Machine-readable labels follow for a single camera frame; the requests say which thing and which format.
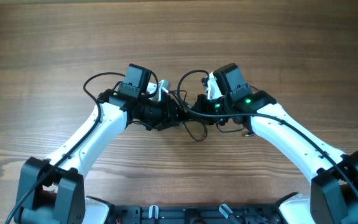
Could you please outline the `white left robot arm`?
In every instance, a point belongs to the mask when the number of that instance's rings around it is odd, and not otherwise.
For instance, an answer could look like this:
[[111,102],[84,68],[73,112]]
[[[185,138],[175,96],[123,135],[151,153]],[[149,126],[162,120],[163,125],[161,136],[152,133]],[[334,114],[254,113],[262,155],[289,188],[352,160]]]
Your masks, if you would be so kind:
[[185,117],[168,93],[154,101],[107,90],[95,103],[92,114],[65,144],[45,159],[25,161],[7,223],[115,223],[113,204],[85,195],[84,180],[93,164],[133,122],[162,130]]

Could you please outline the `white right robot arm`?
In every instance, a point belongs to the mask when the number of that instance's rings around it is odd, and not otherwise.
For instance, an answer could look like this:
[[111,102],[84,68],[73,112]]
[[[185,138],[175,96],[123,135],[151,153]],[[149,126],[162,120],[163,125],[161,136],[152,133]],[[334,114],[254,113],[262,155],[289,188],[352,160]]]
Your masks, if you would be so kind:
[[358,151],[346,154],[296,122],[274,98],[259,91],[237,101],[228,96],[198,98],[200,118],[231,118],[279,149],[310,183],[310,195],[295,194],[280,203],[287,223],[358,223]]

